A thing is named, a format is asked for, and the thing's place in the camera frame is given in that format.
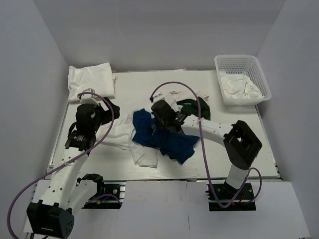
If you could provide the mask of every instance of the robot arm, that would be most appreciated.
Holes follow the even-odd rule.
[[[188,116],[181,129],[186,135],[199,136],[198,118]],[[262,144],[249,126],[238,120],[235,124],[216,123],[202,120],[204,138],[217,142],[226,148],[232,163],[225,186],[228,190],[236,191],[245,180],[248,170],[257,157]]]
[[[176,113],[166,101],[157,98],[151,109],[160,126],[174,132],[200,136],[196,116]],[[234,195],[244,182],[262,144],[249,126],[241,120],[235,124],[225,124],[201,119],[201,125],[204,138],[226,148],[232,166],[224,184],[224,191]]]
[[[120,116],[120,108],[105,99],[112,106],[117,119]],[[62,163],[92,147],[96,142],[95,133],[99,126],[110,122],[112,117],[111,112],[104,111],[93,98],[86,97],[84,101],[88,104],[81,104],[77,108],[76,122],[69,129]],[[104,194],[103,177],[97,174],[85,175],[72,190],[87,158],[87,154],[83,155],[57,171],[40,200],[29,204],[27,216],[35,234],[68,238],[74,226],[74,215],[90,198]]]

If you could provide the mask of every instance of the fabric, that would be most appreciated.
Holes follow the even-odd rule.
[[[162,155],[176,159],[180,164],[194,154],[194,145],[199,137],[170,132],[167,128],[157,127],[157,119],[144,109],[133,113],[136,134],[133,141],[146,147],[158,147]]]
[[[77,69],[69,67],[68,102],[78,101],[77,95],[91,88],[100,96],[114,97],[114,79],[110,63]]]
[[[225,75],[221,78],[224,94],[231,99],[264,98],[257,86],[245,75]]]
[[[188,89],[185,91],[179,91],[179,92],[171,91],[170,93],[176,102],[188,100],[188,99],[196,100],[193,93]],[[207,92],[200,90],[200,91],[195,91],[195,93],[196,93],[197,97],[202,97],[208,103],[209,95]]]
[[[165,99],[164,99],[168,104],[169,106],[175,111],[179,111],[178,109],[178,106],[176,104],[176,101],[175,99],[173,98],[172,94],[171,93],[168,93],[166,96],[165,96]]]
[[[135,165],[156,168],[158,165],[156,156],[157,150],[142,146],[132,141],[132,138],[136,133],[132,119],[133,113],[124,116],[121,115],[118,119],[116,119],[111,131],[101,144],[116,146],[123,150],[129,150]],[[103,135],[105,135],[110,124],[111,123],[100,126],[96,133],[97,140],[100,140]]]
[[[198,97],[201,109],[201,116],[206,120],[210,120],[210,109],[205,100]],[[183,106],[180,112],[184,115],[195,115],[198,116],[198,104],[196,100],[183,100],[177,102],[178,105]]]

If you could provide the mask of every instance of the white panel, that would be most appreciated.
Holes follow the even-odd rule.
[[[70,65],[213,69],[256,55],[285,0],[34,0]]]
[[[313,238],[319,238],[318,12],[317,0],[288,0],[258,53],[273,95],[259,107],[263,123]]]
[[[0,238],[15,195],[46,170],[66,106],[68,66],[32,0],[0,1]],[[33,188],[18,200],[22,231]]]
[[[259,183],[252,185],[257,191]],[[119,210],[82,209],[70,239],[309,237],[289,182],[264,182],[251,212],[210,212],[205,190],[205,182],[129,181]]]

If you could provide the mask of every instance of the white cloth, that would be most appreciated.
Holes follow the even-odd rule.
[[[263,98],[257,86],[245,75],[225,75],[221,78],[224,94],[231,99]]]
[[[203,98],[208,104],[209,95],[207,93],[205,93],[203,91],[197,91],[195,93],[198,97]],[[189,92],[188,91],[180,91],[180,92],[171,91],[164,98],[164,100],[169,104],[169,106],[175,112],[180,111],[180,109],[183,107],[183,106],[178,105],[177,102],[183,101],[183,100],[188,100],[188,99],[196,100],[194,94],[191,91],[189,91]]]
[[[77,69],[69,67],[68,88],[70,91],[68,102],[78,101],[77,95],[91,88],[95,93],[105,97],[114,97],[114,76],[110,63],[88,66]]]
[[[106,131],[109,129],[111,123],[100,126],[96,133],[96,139],[100,140]],[[132,141],[136,130],[133,125],[133,113],[129,115],[120,116],[114,121],[113,127],[108,136],[101,144],[116,146],[131,152],[135,165],[141,167],[157,168],[157,149],[142,146]]]
[[[179,92],[171,91],[170,93],[176,102],[188,100],[188,99],[196,100],[194,94],[188,89],[185,91],[179,91]],[[195,93],[198,97],[201,97],[202,99],[204,99],[208,103],[209,95],[207,92],[195,91]]]

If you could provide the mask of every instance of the pile of clothes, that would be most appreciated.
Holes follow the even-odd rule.
[[[200,100],[202,117],[210,120],[208,95],[197,92],[197,96]],[[170,92],[164,100],[175,112],[198,116],[198,105],[193,95]],[[109,126],[110,124],[100,126],[96,133],[97,140],[102,138]],[[194,154],[194,146],[198,140],[198,136],[175,133],[161,127],[150,109],[141,109],[129,115],[121,115],[115,120],[103,144],[129,150],[135,165],[156,168],[158,153],[168,155],[180,164],[185,163]]]

